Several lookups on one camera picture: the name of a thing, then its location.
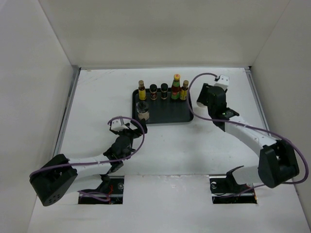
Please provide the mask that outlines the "small yellow-label bottle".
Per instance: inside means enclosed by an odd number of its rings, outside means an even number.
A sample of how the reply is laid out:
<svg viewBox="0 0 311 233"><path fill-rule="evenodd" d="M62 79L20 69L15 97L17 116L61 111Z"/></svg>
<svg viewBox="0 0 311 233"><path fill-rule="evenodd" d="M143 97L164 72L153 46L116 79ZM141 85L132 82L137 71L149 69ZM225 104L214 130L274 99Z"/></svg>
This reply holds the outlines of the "small yellow-label bottle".
<svg viewBox="0 0 311 233"><path fill-rule="evenodd" d="M139 80L138 82L138 97L139 100L146 100L146 90L145 90L145 85L143 80Z"/></svg>
<svg viewBox="0 0 311 233"><path fill-rule="evenodd" d="M184 101L187 99L188 97L188 89L189 89L189 81L188 80L184 80L183 81L183 85L180 89L180 96L179 96L179 99L181 101Z"/></svg>

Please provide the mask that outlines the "tall green sauce bottle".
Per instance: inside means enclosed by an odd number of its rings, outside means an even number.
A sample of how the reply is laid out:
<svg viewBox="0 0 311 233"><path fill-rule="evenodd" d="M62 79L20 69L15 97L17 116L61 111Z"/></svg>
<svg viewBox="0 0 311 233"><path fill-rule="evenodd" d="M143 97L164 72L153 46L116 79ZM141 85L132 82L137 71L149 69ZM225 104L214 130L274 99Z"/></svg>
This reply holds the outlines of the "tall green sauce bottle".
<svg viewBox="0 0 311 233"><path fill-rule="evenodd" d="M172 100L179 99L180 89L181 89L181 87L180 87L180 75L174 74L173 83L171 86L171 99Z"/></svg>

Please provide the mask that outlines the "small brown spice jar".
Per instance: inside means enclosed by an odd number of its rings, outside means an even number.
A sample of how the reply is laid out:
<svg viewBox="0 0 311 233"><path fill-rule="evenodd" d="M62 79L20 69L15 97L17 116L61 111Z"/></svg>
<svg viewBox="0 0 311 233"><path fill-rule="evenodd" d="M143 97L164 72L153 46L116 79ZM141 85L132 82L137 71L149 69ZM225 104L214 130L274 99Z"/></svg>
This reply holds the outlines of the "small brown spice jar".
<svg viewBox="0 0 311 233"><path fill-rule="evenodd" d="M156 84L150 85L150 99L151 100L157 99L157 85Z"/></svg>

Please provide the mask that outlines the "small dark spice jar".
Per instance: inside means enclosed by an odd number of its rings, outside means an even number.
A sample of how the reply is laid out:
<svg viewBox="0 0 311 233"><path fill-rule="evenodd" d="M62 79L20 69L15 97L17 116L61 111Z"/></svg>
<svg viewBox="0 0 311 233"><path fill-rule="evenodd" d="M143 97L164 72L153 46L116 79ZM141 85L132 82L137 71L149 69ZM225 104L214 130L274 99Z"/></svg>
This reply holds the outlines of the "small dark spice jar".
<svg viewBox="0 0 311 233"><path fill-rule="evenodd" d="M161 99L166 100L168 97L168 85L166 83L161 84Z"/></svg>

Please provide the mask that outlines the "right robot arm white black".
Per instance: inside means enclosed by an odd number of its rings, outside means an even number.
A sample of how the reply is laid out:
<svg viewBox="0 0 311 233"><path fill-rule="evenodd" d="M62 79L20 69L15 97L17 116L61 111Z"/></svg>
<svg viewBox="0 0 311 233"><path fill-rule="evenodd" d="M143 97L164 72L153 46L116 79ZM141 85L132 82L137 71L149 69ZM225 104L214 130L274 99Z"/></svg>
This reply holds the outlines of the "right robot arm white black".
<svg viewBox="0 0 311 233"><path fill-rule="evenodd" d="M223 88L203 84L197 103L207 107L218 128L239 139L259 158L257 166L239 166L227 172L225 186L229 191L237 192L247 183L263 183L274 188L299 174L293 146L246 127L239 113L227 107Z"/></svg>

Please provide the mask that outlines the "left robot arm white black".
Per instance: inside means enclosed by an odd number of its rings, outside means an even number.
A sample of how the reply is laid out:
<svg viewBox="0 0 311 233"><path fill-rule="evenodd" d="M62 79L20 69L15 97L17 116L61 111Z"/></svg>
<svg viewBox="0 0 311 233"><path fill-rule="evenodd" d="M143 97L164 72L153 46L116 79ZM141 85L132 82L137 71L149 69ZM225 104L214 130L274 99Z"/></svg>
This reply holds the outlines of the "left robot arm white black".
<svg viewBox="0 0 311 233"><path fill-rule="evenodd" d="M86 180L93 180L97 193L109 188L109 175L118 171L125 160L130 159L138 149L133 148L136 138L145 138L148 132L146 121L118 116L109 120L109 130L117 136L115 142L104 153L88 158L72 159L58 154L42 168L30 174L30 184L43 206L51 206L65 194L86 190Z"/></svg>

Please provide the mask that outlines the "black plastic tray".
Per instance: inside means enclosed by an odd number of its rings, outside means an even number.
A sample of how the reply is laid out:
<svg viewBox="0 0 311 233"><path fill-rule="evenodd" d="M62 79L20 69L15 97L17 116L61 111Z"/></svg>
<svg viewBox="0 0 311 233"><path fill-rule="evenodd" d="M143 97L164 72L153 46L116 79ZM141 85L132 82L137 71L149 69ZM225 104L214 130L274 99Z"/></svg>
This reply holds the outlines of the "black plastic tray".
<svg viewBox="0 0 311 233"><path fill-rule="evenodd" d="M171 123L188 123L194 118L193 113L189 110L192 106L191 101L172 100L171 89L167 91L167 98L161 98L161 89L157 89L157 99L150 98L150 89L146 89L146 100L149 107L149 119L147 124L171 124Z"/></svg>

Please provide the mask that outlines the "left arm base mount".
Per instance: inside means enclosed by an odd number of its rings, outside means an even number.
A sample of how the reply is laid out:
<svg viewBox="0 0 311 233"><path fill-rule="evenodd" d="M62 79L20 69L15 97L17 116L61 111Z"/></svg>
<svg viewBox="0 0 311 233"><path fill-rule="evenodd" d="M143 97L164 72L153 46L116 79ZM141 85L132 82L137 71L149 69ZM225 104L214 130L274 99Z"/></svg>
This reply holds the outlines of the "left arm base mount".
<svg viewBox="0 0 311 233"><path fill-rule="evenodd" d="M109 178L109 181L102 181L96 189L83 190L83 192L97 197L96 199L89 195L79 194L78 204L123 204L124 176L110 176Z"/></svg>

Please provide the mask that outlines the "right aluminium table rail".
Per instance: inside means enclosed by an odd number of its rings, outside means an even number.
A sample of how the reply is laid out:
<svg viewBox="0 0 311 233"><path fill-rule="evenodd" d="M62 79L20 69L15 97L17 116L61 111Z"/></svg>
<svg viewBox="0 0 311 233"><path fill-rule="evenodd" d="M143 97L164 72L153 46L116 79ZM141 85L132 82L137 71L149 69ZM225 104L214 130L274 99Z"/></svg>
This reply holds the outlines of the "right aluminium table rail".
<svg viewBox="0 0 311 233"><path fill-rule="evenodd" d="M251 72L251 67L246 67L244 70L245 70L249 85L251 87L252 94L254 96L257 109L259 111L259 116L260 116L263 128L269 131L270 128L269 128L266 116L264 114L264 110L263 110L262 104L260 102L259 95L258 95L256 86L255 86L255 83L254 83L254 79L253 79L252 72Z"/></svg>

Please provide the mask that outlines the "aluminium table rail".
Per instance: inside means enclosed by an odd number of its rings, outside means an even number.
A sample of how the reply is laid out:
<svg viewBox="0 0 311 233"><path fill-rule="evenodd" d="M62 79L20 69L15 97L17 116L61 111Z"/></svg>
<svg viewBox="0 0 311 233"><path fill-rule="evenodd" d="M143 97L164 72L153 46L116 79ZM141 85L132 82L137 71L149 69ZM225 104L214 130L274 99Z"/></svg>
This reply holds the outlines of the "aluminium table rail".
<svg viewBox="0 0 311 233"><path fill-rule="evenodd" d="M269 128L266 116L264 114L264 110L263 110L262 104L260 102L259 95L258 95L256 86L255 86L255 83L254 83L254 79L253 79L252 72L251 72L251 67L246 67L244 70L245 70L249 85L251 87L252 94L254 96L257 109L259 111L259 116L260 116L263 128L269 131L270 128Z"/></svg>
<svg viewBox="0 0 311 233"><path fill-rule="evenodd" d="M81 67L79 67L78 65L72 65L72 69L73 69L73 75L71 78L71 83L70 83L69 92L68 92L68 96L66 100L66 105L64 108L64 112L63 112L61 125L60 125L59 132L57 135L57 141L55 143L55 147L54 147L51 159L55 157L56 155L58 155L62 148L62 144L63 144L63 140L64 140L64 136L65 136L68 120L69 120L69 115L70 115L75 91L77 88L77 84L78 84L78 80L79 80L79 76L81 72Z"/></svg>

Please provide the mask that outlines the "left aluminium table rail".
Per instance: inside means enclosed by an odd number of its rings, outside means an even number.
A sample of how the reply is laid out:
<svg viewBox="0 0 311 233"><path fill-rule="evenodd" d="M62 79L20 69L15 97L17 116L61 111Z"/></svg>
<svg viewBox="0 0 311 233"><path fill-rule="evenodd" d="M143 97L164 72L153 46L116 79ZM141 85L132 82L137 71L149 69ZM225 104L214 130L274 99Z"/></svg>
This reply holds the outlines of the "left aluminium table rail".
<svg viewBox="0 0 311 233"><path fill-rule="evenodd" d="M77 84L78 84L78 80L79 80L79 76L81 72L81 67L79 67L78 65L72 65L72 69L73 69L73 75L71 78L71 83L70 83L69 92L68 92L68 96L66 100L66 105L64 108L64 112L63 112L61 125L60 125L59 132L57 135L57 141L55 143L55 147L54 147L51 159L55 157L56 155L58 155L62 148L62 144L63 144L63 140L64 140L64 136L65 136L68 120L69 120L69 115L70 115L75 91L77 88Z"/></svg>

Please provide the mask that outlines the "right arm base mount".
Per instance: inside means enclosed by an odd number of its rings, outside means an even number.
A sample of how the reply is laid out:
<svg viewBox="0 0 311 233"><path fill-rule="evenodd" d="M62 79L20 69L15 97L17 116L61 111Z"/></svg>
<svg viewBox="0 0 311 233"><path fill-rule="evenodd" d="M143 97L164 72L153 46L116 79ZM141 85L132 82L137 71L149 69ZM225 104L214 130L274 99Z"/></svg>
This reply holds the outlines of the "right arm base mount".
<svg viewBox="0 0 311 233"><path fill-rule="evenodd" d="M257 204L252 184L237 184L226 176L210 176L213 204Z"/></svg>

